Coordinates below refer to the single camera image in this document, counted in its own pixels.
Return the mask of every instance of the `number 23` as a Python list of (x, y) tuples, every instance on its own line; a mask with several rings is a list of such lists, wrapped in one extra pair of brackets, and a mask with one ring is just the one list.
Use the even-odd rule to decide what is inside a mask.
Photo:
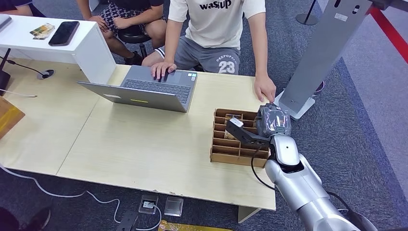
[(218, 66), (220, 67), (218, 73), (226, 73), (226, 72), (231, 73), (231, 74), (235, 73), (235, 64), (234, 64), (234, 62), (221, 61), (221, 62), (219, 62)]

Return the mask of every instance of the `white cable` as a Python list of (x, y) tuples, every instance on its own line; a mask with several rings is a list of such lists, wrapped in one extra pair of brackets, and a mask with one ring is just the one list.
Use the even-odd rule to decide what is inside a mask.
[(149, 230), (155, 229), (157, 226), (160, 225), (160, 223), (162, 222), (162, 211), (160, 211), (159, 207), (157, 207), (156, 205), (153, 205), (153, 207), (155, 207), (155, 208), (157, 208), (157, 210), (159, 210), (159, 215), (160, 215), (159, 223), (157, 223), (157, 225), (155, 225), (154, 227), (151, 227), (150, 229), (138, 229), (138, 228), (136, 228), (136, 230), (149, 231)]
[(74, 198), (74, 197), (80, 197), (80, 196), (84, 195), (85, 193), (88, 193), (88, 194), (91, 195), (97, 202), (102, 203), (102, 204), (107, 204), (107, 203), (111, 203), (111, 202), (113, 202), (113, 201), (117, 201), (117, 207), (116, 207), (115, 214), (114, 214), (114, 221), (115, 221), (116, 223), (120, 223), (120, 221), (117, 221), (117, 220), (116, 220), (116, 213), (117, 213), (117, 210), (118, 210), (119, 205), (120, 205), (120, 200), (119, 200), (119, 199), (114, 199), (114, 200), (111, 200), (111, 201), (101, 201), (101, 200), (99, 200), (98, 198), (96, 198), (95, 195), (93, 195), (92, 193), (90, 193), (88, 190), (86, 190), (86, 191), (84, 191), (83, 193), (78, 194), (78, 195), (57, 195), (57, 194), (53, 194), (53, 193), (48, 192), (48, 191), (46, 191), (45, 189), (43, 189), (43, 188), (41, 187), (41, 185), (38, 183), (37, 179), (35, 179), (35, 178), (33, 178), (33, 177), (27, 177), (27, 176), (23, 176), (23, 175), (20, 175), (20, 174), (11, 172), (10, 170), (6, 169), (2, 164), (0, 164), (0, 168), (3, 169), (5, 172), (7, 172), (7, 173), (13, 175), (13, 176), (20, 177), (20, 178), (24, 178), (24, 179), (33, 180), (33, 181), (36, 183), (36, 185), (39, 187), (39, 189), (41, 189), (41, 191), (43, 191), (44, 193), (46, 193), (46, 194), (48, 194), (48, 195), (50, 195), (50, 196), (63, 197), (63, 198)]
[(11, 94), (16, 94), (16, 95), (26, 96), (26, 97), (30, 97), (30, 98), (37, 97), (37, 95), (25, 95), (25, 94), (20, 94), (20, 93), (16, 93), (16, 92), (8, 91), (8, 90), (3, 90), (3, 89), (0, 89), (0, 90), (1, 90), (1, 91), (4, 91), (4, 92), (11, 93)]

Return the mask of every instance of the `gray shorts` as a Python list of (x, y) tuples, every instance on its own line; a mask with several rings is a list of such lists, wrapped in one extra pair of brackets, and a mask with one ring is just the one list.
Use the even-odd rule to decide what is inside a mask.
[[(180, 37), (174, 63), (177, 69), (190, 70), (201, 64), (204, 71), (237, 75), (240, 65), (240, 51), (236, 48), (204, 48), (193, 40)], [(162, 58), (165, 47), (155, 49)]]

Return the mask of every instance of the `black stool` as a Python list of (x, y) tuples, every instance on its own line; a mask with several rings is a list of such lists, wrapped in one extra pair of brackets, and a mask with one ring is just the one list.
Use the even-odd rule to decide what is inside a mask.
[(195, 67), (194, 67), (194, 70), (195, 70), (195, 71), (204, 72), (204, 69), (203, 69), (203, 67), (201, 66), (201, 64), (198, 64), (197, 66), (195, 66)]
[(140, 30), (139, 25), (119, 30), (117, 35), (125, 43), (139, 44), (141, 56), (143, 58), (147, 57), (146, 47), (143, 43), (151, 40), (151, 38)]

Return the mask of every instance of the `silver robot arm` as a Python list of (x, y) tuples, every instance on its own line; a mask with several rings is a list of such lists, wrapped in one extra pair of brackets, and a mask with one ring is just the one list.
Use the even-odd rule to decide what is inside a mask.
[(274, 135), (276, 153), (265, 165), (270, 180), (288, 206), (297, 213), (307, 231), (359, 231), (329, 200), (321, 180), (290, 136)]

